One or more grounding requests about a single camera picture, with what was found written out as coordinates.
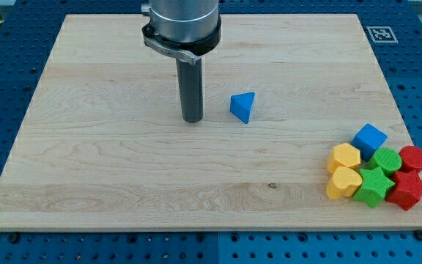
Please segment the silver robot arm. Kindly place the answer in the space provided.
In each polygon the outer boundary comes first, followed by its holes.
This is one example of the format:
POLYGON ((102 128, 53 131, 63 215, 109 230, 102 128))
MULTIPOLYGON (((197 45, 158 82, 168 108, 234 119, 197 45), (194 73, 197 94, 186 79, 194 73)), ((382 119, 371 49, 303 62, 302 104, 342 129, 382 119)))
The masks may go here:
POLYGON ((149 17, 142 30, 144 44, 176 60, 182 118, 203 118, 201 58, 221 40, 218 0, 150 0, 141 6, 149 17))

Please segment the black clamp ring with lever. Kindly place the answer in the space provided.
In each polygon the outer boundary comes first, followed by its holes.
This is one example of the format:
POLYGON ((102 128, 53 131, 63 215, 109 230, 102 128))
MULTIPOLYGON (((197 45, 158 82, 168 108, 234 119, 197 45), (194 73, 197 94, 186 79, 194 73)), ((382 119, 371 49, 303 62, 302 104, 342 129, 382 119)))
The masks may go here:
POLYGON ((190 65, 201 61, 201 56, 214 49, 221 40, 221 17, 218 16, 217 26, 203 39, 180 43, 160 36, 151 23, 142 29, 145 46, 167 57, 178 59, 190 65))

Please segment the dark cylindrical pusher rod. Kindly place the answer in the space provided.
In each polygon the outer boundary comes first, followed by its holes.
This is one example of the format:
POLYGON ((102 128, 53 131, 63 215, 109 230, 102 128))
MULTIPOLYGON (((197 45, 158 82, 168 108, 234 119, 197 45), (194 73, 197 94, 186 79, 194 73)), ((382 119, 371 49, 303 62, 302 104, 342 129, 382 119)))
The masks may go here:
POLYGON ((177 59, 176 66, 182 118, 189 123, 199 122, 203 118, 201 61, 192 65, 177 59))

